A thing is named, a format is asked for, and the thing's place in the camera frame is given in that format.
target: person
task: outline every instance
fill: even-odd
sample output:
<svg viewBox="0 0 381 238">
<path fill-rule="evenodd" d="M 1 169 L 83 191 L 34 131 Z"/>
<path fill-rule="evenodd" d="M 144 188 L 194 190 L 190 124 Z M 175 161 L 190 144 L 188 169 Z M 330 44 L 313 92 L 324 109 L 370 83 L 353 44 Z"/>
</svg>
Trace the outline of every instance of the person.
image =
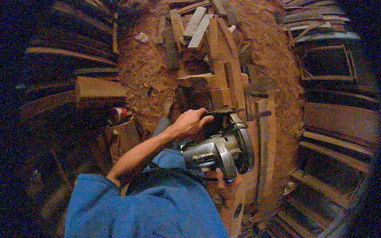
<svg viewBox="0 0 381 238">
<path fill-rule="evenodd" d="M 186 111 L 172 125 L 164 117 L 154 136 L 125 153 L 106 177 L 80 174 L 66 214 L 65 237 L 229 237 L 239 174 L 226 185 L 216 169 L 225 204 L 219 213 L 203 182 L 186 169 L 181 152 L 165 149 L 201 132 L 213 120 L 202 116 L 206 112 Z M 137 174 L 121 196 L 122 182 Z"/>
</svg>

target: hand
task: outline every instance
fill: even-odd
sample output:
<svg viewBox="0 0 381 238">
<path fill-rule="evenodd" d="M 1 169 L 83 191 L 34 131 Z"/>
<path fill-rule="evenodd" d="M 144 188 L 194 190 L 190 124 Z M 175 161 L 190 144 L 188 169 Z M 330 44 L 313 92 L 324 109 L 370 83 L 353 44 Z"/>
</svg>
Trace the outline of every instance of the hand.
<svg viewBox="0 0 381 238">
<path fill-rule="evenodd" d="M 169 126 L 166 131 L 179 138 L 194 136 L 206 123 L 213 121 L 213 116 L 207 116 L 201 119 L 201 116 L 207 112 L 205 108 L 188 110 L 181 114 L 175 123 Z"/>
<path fill-rule="evenodd" d="M 216 168 L 216 177 L 218 180 L 217 192 L 224 199 L 225 204 L 233 204 L 235 199 L 235 193 L 241 185 L 242 177 L 237 171 L 237 178 L 231 184 L 226 184 L 224 181 L 224 175 L 220 168 Z"/>
</svg>

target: dirt floor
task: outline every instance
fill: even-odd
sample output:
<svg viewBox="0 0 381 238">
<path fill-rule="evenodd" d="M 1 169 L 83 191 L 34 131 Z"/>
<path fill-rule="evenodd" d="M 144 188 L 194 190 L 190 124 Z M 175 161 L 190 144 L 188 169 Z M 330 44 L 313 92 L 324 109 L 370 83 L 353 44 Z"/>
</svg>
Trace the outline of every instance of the dirt floor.
<svg viewBox="0 0 381 238">
<path fill-rule="evenodd" d="M 273 193 L 282 192 L 282 180 L 296 166 L 295 154 L 298 148 L 297 131 L 302 124 L 303 100 L 299 95 L 303 89 L 299 84 L 299 70 L 295 64 L 293 50 L 288 37 L 277 25 L 274 12 L 283 10 L 276 1 L 232 0 L 238 10 L 242 24 L 237 28 L 235 40 L 238 49 L 249 44 L 250 64 L 258 76 L 275 79 L 280 91 L 275 96 L 277 122 L 277 152 L 273 180 Z M 146 10 L 132 27 L 121 29 L 119 38 L 120 79 L 128 85 L 129 103 L 133 105 L 134 116 L 142 124 L 146 134 L 152 133 L 163 113 L 163 102 L 176 89 L 179 73 L 167 70 L 165 49 L 154 43 L 157 37 L 159 18 L 167 13 L 166 1 L 148 2 Z M 143 32 L 149 41 L 141 43 L 134 36 Z M 154 90 L 150 97 L 147 91 Z M 277 201 L 269 201 L 273 210 Z"/>
</svg>

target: blue shirt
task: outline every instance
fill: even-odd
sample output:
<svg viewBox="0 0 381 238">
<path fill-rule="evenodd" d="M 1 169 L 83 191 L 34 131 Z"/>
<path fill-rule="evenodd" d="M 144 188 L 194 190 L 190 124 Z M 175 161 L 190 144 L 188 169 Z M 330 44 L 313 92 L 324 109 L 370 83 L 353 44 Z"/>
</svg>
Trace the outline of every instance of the blue shirt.
<svg viewBox="0 0 381 238">
<path fill-rule="evenodd" d="M 131 186 L 121 196 L 107 178 L 80 174 L 65 237 L 229 237 L 204 186 L 188 173 L 149 170 Z"/>
</svg>

